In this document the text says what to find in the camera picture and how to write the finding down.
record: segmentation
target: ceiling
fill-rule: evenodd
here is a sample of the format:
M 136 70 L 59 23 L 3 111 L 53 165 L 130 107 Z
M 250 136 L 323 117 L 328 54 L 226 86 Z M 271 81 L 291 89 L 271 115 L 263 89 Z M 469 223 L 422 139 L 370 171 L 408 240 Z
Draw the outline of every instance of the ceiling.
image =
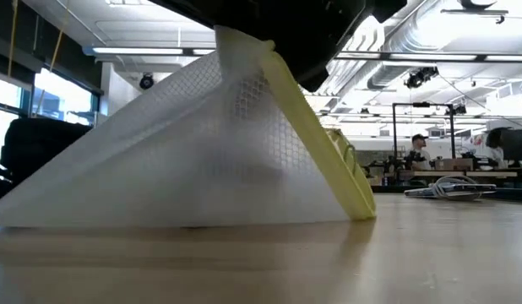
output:
M 56 27 L 62 26 L 68 0 L 23 1 Z M 414 16 L 424 13 L 425 8 L 435 1 L 409 0 L 406 7 L 384 24 L 378 24 L 375 19 L 365 21 L 345 50 L 383 50 L 410 26 Z M 442 3 L 443 8 L 461 8 L 456 0 L 437 1 Z M 71 17 L 65 32 L 82 46 L 215 47 L 213 30 L 146 0 L 70 0 L 68 9 Z M 436 52 L 522 53 L 522 0 L 498 1 L 489 9 L 507 10 L 505 20 L 497 24 L 497 15 L 441 14 L 438 9 L 436 14 L 429 15 L 427 22 L 421 23 L 422 33 L 426 33 L 426 38 L 423 38 L 427 41 L 446 40 L 447 43 Z M 195 59 L 120 56 L 113 58 L 113 61 L 115 69 L 127 81 L 137 85 L 142 73 L 151 72 L 156 73 L 157 77 L 165 77 Z M 485 109 L 486 96 L 497 93 L 500 88 L 507 88 L 507 85 L 511 87 L 512 94 L 519 94 L 518 88 L 522 84 L 522 64 L 438 63 L 440 76 L 418 89 L 408 90 L 403 85 L 408 77 L 407 72 L 382 90 L 370 90 L 361 82 L 351 88 L 345 86 L 351 79 L 356 79 L 366 66 L 361 61 L 333 61 L 328 65 L 331 77 L 317 92 L 307 93 L 308 103 L 315 111 L 331 112 L 332 117 L 325 117 L 322 122 L 329 121 L 332 126 L 348 129 L 357 129 L 359 123 L 366 123 L 369 128 L 372 125 L 383 128 L 390 121 L 380 117 L 349 115 L 358 113 L 363 107 L 367 107 L 371 114 L 389 114 L 393 102 L 424 100 L 437 104 L 464 102 L 469 114 L 493 115 L 495 113 Z M 444 108 L 424 110 L 402 107 L 398 111 L 402 115 L 412 111 L 431 115 L 433 112 L 443 114 Z M 473 127 L 480 127 L 486 119 L 466 121 L 476 122 Z M 402 117 L 399 122 L 421 124 L 425 129 L 446 124 L 442 118 L 425 117 Z

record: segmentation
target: white mesh material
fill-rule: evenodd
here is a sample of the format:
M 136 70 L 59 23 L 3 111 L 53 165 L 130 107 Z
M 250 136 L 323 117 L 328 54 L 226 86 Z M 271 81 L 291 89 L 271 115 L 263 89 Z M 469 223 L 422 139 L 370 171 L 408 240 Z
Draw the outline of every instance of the white mesh material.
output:
M 0 225 L 347 220 L 257 64 L 269 44 L 217 36 L 0 200 Z

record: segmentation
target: yellow plastic strip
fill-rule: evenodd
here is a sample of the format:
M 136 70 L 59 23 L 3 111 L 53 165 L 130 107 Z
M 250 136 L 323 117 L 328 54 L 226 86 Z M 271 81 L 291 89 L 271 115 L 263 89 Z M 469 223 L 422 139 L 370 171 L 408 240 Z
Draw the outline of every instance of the yellow plastic strip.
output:
M 261 67 L 276 103 L 306 146 L 344 211 L 353 220 L 375 217 L 375 209 L 370 206 L 365 195 L 372 192 L 371 188 L 360 184 L 353 177 L 312 108 L 307 105 L 284 60 L 272 52 L 271 56 L 261 60 Z

